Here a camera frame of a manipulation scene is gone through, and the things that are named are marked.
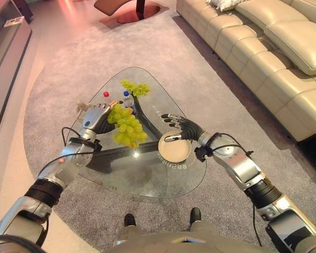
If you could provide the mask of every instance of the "water bottle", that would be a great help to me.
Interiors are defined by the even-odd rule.
[[[132,114],[136,115],[135,101],[128,91],[124,91],[124,106],[126,108],[132,108]]]

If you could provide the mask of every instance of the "glass table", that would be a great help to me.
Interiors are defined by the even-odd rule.
[[[115,130],[101,134],[102,150],[92,161],[80,169],[80,175],[105,187],[121,192],[156,198],[174,198],[195,189],[206,172],[206,162],[196,159],[195,153],[181,163],[166,161],[158,151],[160,137],[175,131],[163,122],[164,113],[184,116],[178,105],[159,82],[146,70],[129,67],[113,76],[90,100],[91,104],[105,102],[103,92],[108,91],[112,100],[123,100],[125,88],[121,81],[147,83],[151,91],[135,99],[137,118],[148,134],[145,143],[137,149],[130,149],[113,141]],[[80,130],[81,123],[74,122],[73,128]],[[197,147],[192,143],[192,150]]]

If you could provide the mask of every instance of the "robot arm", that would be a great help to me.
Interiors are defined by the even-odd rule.
[[[180,134],[166,137],[166,142],[195,140],[201,145],[195,150],[199,160],[213,156],[226,168],[236,185],[256,206],[258,214],[268,221],[266,231],[280,252],[316,252],[316,227],[288,196],[272,185],[250,158],[251,152],[246,152],[230,135],[204,132],[181,116],[164,114],[162,118],[170,126],[182,129]]]
[[[60,157],[48,163],[27,193],[13,204],[0,221],[0,236],[18,236],[39,246],[43,244],[47,229],[43,229],[41,224],[48,220],[52,207],[75,179],[79,167],[90,162],[93,152],[100,151],[96,135],[114,129],[114,125],[106,121],[112,105],[98,104],[89,108],[80,137],[71,138]]]

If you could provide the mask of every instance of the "carpet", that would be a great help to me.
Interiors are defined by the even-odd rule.
[[[227,132],[254,150],[253,159],[273,184],[316,225],[315,169],[173,6],[137,23],[95,24],[64,45],[42,70],[29,96],[24,122],[25,151],[34,176],[60,153],[60,131],[73,122],[75,101],[89,101],[109,78],[130,66],[148,70],[203,129]],[[202,183],[179,198],[119,194],[78,177],[54,210],[79,236],[103,250],[112,246],[128,212],[135,215],[143,233],[182,231],[195,206],[220,234],[257,244],[252,203],[211,159]],[[265,226],[257,217],[264,246],[275,249]]]

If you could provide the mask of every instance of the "white paper cup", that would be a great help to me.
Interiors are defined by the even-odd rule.
[[[158,150],[162,157],[169,162],[182,162],[189,157],[191,153],[191,142],[189,140],[177,140],[165,142],[165,137],[179,133],[171,131],[164,134],[158,143]]]

